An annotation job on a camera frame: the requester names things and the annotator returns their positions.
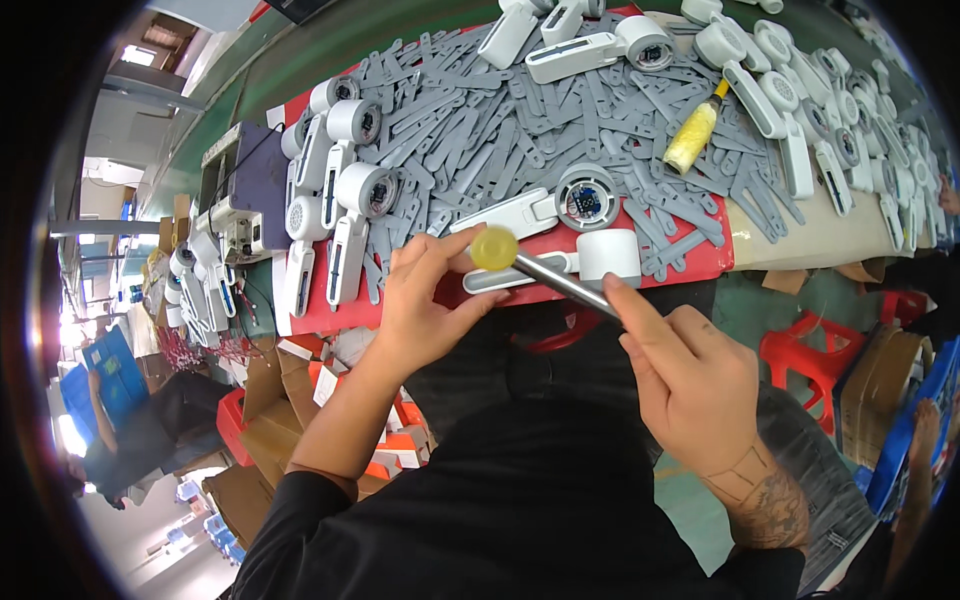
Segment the black sleeve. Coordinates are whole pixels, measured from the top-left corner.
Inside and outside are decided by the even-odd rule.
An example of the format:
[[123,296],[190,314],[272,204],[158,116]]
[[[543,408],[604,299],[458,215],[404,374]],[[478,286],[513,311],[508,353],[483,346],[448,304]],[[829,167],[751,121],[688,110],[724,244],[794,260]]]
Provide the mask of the black sleeve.
[[296,584],[304,548],[320,521],[350,506],[347,494],[326,477],[309,471],[283,476],[263,525],[240,565],[235,600],[285,598]]
[[806,558],[796,548],[742,550],[710,579],[725,582],[746,600],[793,600],[800,590]]

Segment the hand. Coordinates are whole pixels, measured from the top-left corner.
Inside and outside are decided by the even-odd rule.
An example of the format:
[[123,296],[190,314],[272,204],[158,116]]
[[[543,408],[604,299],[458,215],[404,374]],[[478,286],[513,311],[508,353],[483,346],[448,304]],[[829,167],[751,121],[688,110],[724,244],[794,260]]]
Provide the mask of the hand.
[[401,378],[450,352],[497,302],[510,296],[506,290],[478,294],[454,310],[433,301],[437,283],[447,271],[476,268],[464,249],[482,228],[441,239],[418,233],[391,255],[383,318],[372,349]]
[[950,181],[946,175],[940,176],[940,182],[943,184],[940,188],[940,207],[948,215],[960,215],[960,196],[957,196],[956,190],[950,187]]
[[627,330],[620,345],[650,433],[700,477],[733,468],[756,439],[754,352],[691,306],[664,318],[619,277],[607,273],[603,282]]
[[907,457],[910,464],[925,461],[929,467],[933,461],[933,447],[940,435],[940,413],[932,400],[924,398],[920,401],[917,412],[913,414],[913,422],[913,440],[910,442]]

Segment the yellow paint roller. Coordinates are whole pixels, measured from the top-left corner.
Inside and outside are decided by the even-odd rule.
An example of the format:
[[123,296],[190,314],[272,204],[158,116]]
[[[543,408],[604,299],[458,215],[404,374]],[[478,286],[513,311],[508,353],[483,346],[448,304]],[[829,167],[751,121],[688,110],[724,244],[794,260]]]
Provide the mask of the yellow paint roller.
[[689,171],[693,161],[707,145],[717,123],[720,102],[727,95],[728,89],[730,84],[727,80],[720,80],[720,85],[703,104],[693,110],[663,153],[663,162],[673,167],[677,173],[683,175]]

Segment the green floor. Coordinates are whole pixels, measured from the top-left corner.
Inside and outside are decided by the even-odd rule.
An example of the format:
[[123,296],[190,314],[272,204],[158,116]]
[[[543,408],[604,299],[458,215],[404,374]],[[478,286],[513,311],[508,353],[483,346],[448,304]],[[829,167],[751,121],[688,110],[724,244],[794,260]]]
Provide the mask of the green floor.
[[[625,4],[608,3],[611,7]],[[680,0],[651,0],[640,5],[648,11],[679,13]],[[757,6],[736,2],[727,2],[725,13],[748,31],[757,19],[769,16]],[[144,214],[148,218],[171,214],[174,194],[198,191],[200,157],[231,124],[245,119],[265,123],[266,109],[343,71],[370,50],[389,46],[397,37],[410,41],[425,30],[452,30],[485,23],[498,15],[495,0],[340,0],[295,28],[278,13],[267,12],[240,36],[194,93],[194,97],[209,102],[206,114],[196,123],[192,115],[176,118],[170,136],[176,151],[161,169],[162,177]],[[876,50],[821,4],[787,3],[775,20],[793,31],[802,50],[835,46],[854,67],[868,71],[877,57]],[[265,44],[269,47],[261,52]],[[908,99],[917,97],[919,90],[896,69],[891,71],[895,100],[900,106],[908,106]],[[259,276],[257,285],[268,288],[265,291],[269,294],[268,276]],[[877,295],[859,297],[855,284],[832,270],[814,273],[797,297],[762,289],[757,277],[732,273],[718,282],[714,322],[738,342],[757,349],[763,333],[790,326],[803,309],[866,330],[876,319],[878,304]],[[269,325],[267,319],[261,317],[255,332]],[[811,343],[822,347],[822,336]],[[769,377],[765,365],[761,377]],[[809,397],[805,380],[796,375],[788,379],[788,388],[799,399]],[[705,571],[712,572],[732,547],[722,506],[692,473],[669,456],[661,458],[655,473],[657,502],[693,548]]]

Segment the person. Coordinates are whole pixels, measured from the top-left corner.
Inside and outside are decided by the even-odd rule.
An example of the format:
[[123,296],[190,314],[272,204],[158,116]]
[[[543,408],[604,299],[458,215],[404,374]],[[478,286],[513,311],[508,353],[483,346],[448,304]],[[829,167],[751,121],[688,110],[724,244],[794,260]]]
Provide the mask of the person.
[[[960,196],[940,176],[940,206],[948,215],[960,215]],[[883,281],[864,284],[864,291],[914,290],[923,292],[937,307],[903,329],[930,338],[933,349],[960,335],[960,252],[933,252],[919,258],[902,258],[887,266]]]
[[[607,274],[604,291],[626,332],[598,326],[596,335],[619,336],[616,356],[587,338],[560,351],[569,351],[562,367],[550,366],[552,355],[516,364],[483,346],[510,335],[498,326],[509,309],[491,312],[509,292],[452,310],[432,300],[448,270],[473,268],[464,250],[481,227],[419,234],[394,251],[379,332],[304,431],[232,597],[794,598],[804,552],[833,559],[826,531],[808,535],[810,511],[859,515],[851,529],[824,525],[837,531],[832,545],[869,527],[862,494],[796,400],[803,426],[774,432],[773,447],[761,439],[758,412],[779,411],[764,415],[762,401],[758,410],[755,354],[689,306],[664,318]],[[629,392],[618,391],[610,368],[620,358]],[[431,427],[428,398],[459,391],[475,405],[455,422],[436,421],[443,440],[427,465],[355,503],[405,381]],[[629,406],[608,405],[614,396]],[[801,454],[808,430],[824,444],[797,469],[822,489],[809,502],[774,454]],[[729,515],[735,546],[709,578],[654,503],[660,447]],[[840,486],[820,471],[830,456]],[[840,497],[850,507],[835,510]]]
[[913,439],[906,456],[909,474],[903,505],[896,519],[876,526],[851,562],[843,581],[822,597],[873,599],[889,590],[930,513],[933,452],[939,435],[940,413],[933,401],[925,398],[914,413]]
[[223,446],[216,431],[217,404],[233,388],[197,372],[176,372],[114,428],[100,398],[100,376],[87,376],[97,438],[83,457],[66,455],[70,487],[85,483],[123,510],[126,490],[157,468],[173,472]]

